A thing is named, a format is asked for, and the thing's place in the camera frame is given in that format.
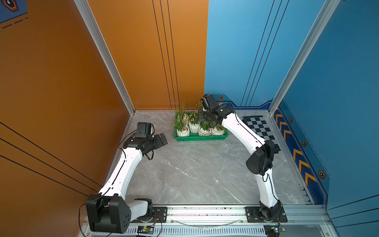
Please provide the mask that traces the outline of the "orange flower pot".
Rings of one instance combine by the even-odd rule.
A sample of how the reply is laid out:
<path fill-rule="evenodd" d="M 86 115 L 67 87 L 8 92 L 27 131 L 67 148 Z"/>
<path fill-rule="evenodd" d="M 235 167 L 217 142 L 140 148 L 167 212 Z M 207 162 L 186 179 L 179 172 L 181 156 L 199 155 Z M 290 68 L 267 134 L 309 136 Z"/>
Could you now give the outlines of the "orange flower pot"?
<path fill-rule="evenodd" d="M 211 122 L 211 135 L 222 136 L 225 134 L 225 132 L 226 129 L 222 125 L 216 123 L 215 121 Z"/>

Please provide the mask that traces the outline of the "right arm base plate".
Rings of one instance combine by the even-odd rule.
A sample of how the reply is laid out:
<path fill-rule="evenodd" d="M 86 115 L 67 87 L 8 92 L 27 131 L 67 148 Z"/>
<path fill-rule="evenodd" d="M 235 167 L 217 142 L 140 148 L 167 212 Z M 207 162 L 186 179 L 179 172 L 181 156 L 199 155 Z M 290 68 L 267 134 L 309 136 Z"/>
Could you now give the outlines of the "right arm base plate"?
<path fill-rule="evenodd" d="M 287 215 L 283 207 L 245 207 L 245 214 L 248 223 L 287 223 Z"/>

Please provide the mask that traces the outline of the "pink flower pot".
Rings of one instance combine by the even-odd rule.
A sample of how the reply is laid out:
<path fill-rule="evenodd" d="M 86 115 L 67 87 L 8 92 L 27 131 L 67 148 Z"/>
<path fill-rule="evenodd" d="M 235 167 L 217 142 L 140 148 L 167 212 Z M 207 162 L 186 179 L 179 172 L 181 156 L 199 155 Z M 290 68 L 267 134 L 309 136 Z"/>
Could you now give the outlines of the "pink flower pot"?
<path fill-rule="evenodd" d="M 199 130 L 198 130 L 199 136 L 210 136 L 211 135 L 211 124 L 207 121 L 202 121 L 199 124 Z"/>
<path fill-rule="evenodd" d="M 198 133 L 200 123 L 199 123 L 199 118 L 198 118 L 198 112 L 193 111 L 190 113 L 189 118 L 189 129 L 191 133 Z"/>
<path fill-rule="evenodd" d="M 203 104 L 202 104 L 201 101 L 198 101 L 198 103 L 196 104 L 196 106 L 197 106 L 198 110 L 204 111 L 204 106 L 203 106 Z"/>

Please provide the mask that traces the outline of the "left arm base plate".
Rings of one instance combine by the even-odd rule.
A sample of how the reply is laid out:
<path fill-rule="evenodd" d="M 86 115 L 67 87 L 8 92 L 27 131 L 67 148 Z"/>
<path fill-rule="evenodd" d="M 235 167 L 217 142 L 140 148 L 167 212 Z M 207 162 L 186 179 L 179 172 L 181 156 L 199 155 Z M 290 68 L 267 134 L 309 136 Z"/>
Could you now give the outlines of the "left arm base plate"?
<path fill-rule="evenodd" d="M 137 219 L 133 220 L 132 223 L 155 223 L 156 217 L 158 223 L 160 221 L 162 223 L 166 223 L 167 220 L 167 213 L 168 208 L 166 206 L 153 206 L 153 214 L 152 217 L 138 217 Z"/>

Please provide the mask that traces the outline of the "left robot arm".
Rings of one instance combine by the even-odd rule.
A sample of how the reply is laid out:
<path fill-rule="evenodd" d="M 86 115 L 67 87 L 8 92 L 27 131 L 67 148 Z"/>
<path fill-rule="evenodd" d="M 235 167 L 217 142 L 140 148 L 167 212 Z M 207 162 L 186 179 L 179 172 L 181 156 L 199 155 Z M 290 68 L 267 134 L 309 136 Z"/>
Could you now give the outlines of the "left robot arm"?
<path fill-rule="evenodd" d="M 152 160 L 154 151 L 167 145 L 163 133 L 156 134 L 152 123 L 139 122 L 137 129 L 122 140 L 120 159 L 97 195 L 90 195 L 84 204 L 92 232 L 125 234 L 131 222 L 148 223 L 137 234 L 152 235 L 156 223 L 165 223 L 163 211 L 155 210 L 149 198 L 125 201 L 127 188 L 143 157 Z"/>

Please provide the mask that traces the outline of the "red flower pot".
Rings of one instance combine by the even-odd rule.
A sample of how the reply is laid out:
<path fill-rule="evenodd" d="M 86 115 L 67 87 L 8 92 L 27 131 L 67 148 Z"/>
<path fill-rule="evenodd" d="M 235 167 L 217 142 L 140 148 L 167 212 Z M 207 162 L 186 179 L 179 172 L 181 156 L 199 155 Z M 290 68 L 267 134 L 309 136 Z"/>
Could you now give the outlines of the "red flower pot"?
<path fill-rule="evenodd" d="M 174 111 L 175 119 L 183 123 L 184 125 L 189 125 L 189 115 L 187 113 L 185 102 L 183 101 L 179 108 Z"/>
<path fill-rule="evenodd" d="M 173 128 L 178 137 L 188 137 L 190 135 L 189 126 L 183 118 L 176 118 L 173 122 Z"/>

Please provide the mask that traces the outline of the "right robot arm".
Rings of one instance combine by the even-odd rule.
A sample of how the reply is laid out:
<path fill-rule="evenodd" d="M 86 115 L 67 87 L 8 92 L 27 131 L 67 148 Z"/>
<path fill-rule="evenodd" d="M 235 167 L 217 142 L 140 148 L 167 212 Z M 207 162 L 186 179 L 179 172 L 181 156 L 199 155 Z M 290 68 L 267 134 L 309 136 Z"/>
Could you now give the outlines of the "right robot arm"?
<path fill-rule="evenodd" d="M 250 157 L 246 166 L 256 178 L 260 192 L 258 218 L 264 222 L 287 222 L 282 202 L 276 195 L 272 168 L 275 144 L 254 133 L 228 105 L 220 105 L 212 94 L 201 98 L 199 121 L 215 122 L 230 131 L 246 147 Z"/>

